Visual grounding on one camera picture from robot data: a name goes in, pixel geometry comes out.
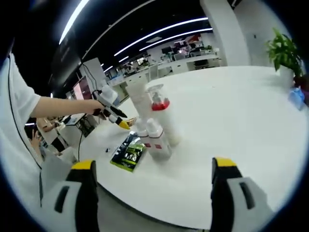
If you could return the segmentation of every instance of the person's hand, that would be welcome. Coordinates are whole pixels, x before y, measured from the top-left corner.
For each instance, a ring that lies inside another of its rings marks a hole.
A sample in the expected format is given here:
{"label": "person's hand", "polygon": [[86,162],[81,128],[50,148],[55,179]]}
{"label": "person's hand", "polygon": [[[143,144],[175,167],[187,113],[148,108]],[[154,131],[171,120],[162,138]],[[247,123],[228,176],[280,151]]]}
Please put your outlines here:
{"label": "person's hand", "polygon": [[34,133],[34,130],[32,130],[32,139],[30,142],[33,148],[39,147],[41,139],[42,138],[39,136],[39,131],[37,130],[37,132]]}
{"label": "person's hand", "polygon": [[96,109],[104,109],[104,106],[97,100],[85,100],[85,113],[92,115]]}

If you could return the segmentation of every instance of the floor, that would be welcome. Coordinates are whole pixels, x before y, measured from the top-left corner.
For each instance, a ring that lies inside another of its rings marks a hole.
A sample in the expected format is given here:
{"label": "floor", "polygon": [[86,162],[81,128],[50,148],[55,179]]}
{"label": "floor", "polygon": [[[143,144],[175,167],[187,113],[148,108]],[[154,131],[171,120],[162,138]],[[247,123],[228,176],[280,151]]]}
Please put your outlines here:
{"label": "floor", "polygon": [[150,220],[120,204],[101,186],[98,197],[98,223],[102,232],[199,232]]}

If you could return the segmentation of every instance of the round table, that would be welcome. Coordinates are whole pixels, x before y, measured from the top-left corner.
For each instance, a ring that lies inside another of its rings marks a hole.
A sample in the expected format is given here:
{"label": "round table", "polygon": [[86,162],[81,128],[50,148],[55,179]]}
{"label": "round table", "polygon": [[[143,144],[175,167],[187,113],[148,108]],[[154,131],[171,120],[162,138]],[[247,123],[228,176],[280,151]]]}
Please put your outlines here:
{"label": "round table", "polygon": [[[298,111],[288,101],[273,68],[211,68],[148,85],[157,84],[165,85],[182,141],[167,162],[156,163],[146,153],[131,173],[110,164],[128,132],[105,121],[81,145],[81,159],[96,160],[105,189],[158,220],[209,229],[211,160],[225,157],[267,194],[272,210],[286,203],[306,162],[309,117],[307,108]],[[119,108],[137,116],[130,99]]]}

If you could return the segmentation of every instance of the fluorescent light strip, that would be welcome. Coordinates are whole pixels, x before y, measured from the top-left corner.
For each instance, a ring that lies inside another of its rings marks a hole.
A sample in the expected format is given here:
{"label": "fluorescent light strip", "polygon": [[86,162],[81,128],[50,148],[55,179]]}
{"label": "fluorescent light strip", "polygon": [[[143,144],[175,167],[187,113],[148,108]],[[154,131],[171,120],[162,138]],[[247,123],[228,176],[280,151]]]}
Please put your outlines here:
{"label": "fluorescent light strip", "polygon": [[121,60],[119,61],[119,63],[121,63],[122,61],[124,61],[125,59],[128,59],[128,58],[129,58],[129,56],[127,56],[127,57],[121,59]]}
{"label": "fluorescent light strip", "polygon": [[68,20],[68,23],[66,27],[64,28],[59,44],[63,41],[64,37],[66,37],[67,33],[69,32],[70,28],[72,27],[74,21],[76,20],[79,13],[82,11],[82,9],[86,6],[86,4],[89,2],[89,0],[81,0],[81,2],[78,4],[76,9],[74,10],[73,14],[71,15],[70,19]]}
{"label": "fluorescent light strip", "polygon": [[203,17],[203,18],[192,19],[192,20],[188,20],[188,21],[181,22],[181,23],[176,23],[176,24],[171,25],[171,26],[168,26],[168,27],[166,27],[166,28],[162,28],[162,29],[160,29],[160,30],[157,30],[157,31],[155,31],[155,32],[153,32],[153,33],[151,33],[151,34],[149,34],[149,35],[144,36],[143,38],[141,38],[141,39],[139,39],[139,40],[136,40],[135,42],[131,43],[130,45],[126,46],[125,48],[121,49],[119,52],[117,52],[117,53],[114,55],[114,57],[117,56],[117,55],[119,55],[120,53],[122,53],[123,51],[125,51],[126,49],[128,49],[129,47],[131,47],[131,46],[137,44],[138,42],[140,42],[140,41],[142,41],[142,40],[144,40],[144,39],[146,39],[146,38],[148,38],[148,37],[150,37],[150,36],[153,36],[153,35],[155,35],[155,34],[157,34],[157,33],[159,33],[159,32],[162,32],[162,31],[164,31],[164,30],[168,30],[168,29],[170,29],[170,28],[174,28],[174,27],[177,27],[177,26],[180,26],[180,25],[183,25],[183,24],[194,23],[194,22],[203,21],[203,20],[208,20],[208,18],[207,18],[207,17]]}
{"label": "fluorescent light strip", "polygon": [[147,49],[147,48],[149,48],[149,47],[152,47],[152,46],[154,46],[154,45],[156,45],[156,44],[159,44],[159,43],[161,43],[161,42],[164,42],[164,41],[167,41],[167,40],[171,40],[171,39],[177,38],[177,37],[179,37],[179,36],[183,36],[183,35],[187,35],[187,34],[191,34],[191,33],[202,32],[202,31],[208,31],[208,30],[212,30],[212,28],[206,28],[206,29],[201,29],[201,30],[193,30],[193,31],[186,32],[186,33],[183,33],[183,34],[174,35],[174,36],[169,37],[169,38],[167,38],[167,39],[163,39],[163,40],[160,40],[160,41],[158,41],[158,42],[152,43],[151,45],[148,45],[148,46],[146,46],[146,47],[143,47],[142,49],[140,49],[140,51],[145,50],[145,49]]}
{"label": "fluorescent light strip", "polygon": [[104,72],[107,72],[109,69],[111,69],[112,68],[112,66],[110,66],[107,70],[104,70]]}

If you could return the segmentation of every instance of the green leaves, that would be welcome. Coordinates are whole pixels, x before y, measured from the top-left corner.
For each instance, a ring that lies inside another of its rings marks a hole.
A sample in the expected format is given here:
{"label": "green leaves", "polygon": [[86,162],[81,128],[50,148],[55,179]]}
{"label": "green leaves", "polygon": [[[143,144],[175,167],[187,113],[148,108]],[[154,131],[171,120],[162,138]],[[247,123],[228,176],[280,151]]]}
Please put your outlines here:
{"label": "green leaves", "polygon": [[275,28],[274,32],[276,37],[266,43],[269,61],[274,63],[276,71],[282,65],[292,69],[296,76],[300,76],[302,74],[301,58],[295,43]]}

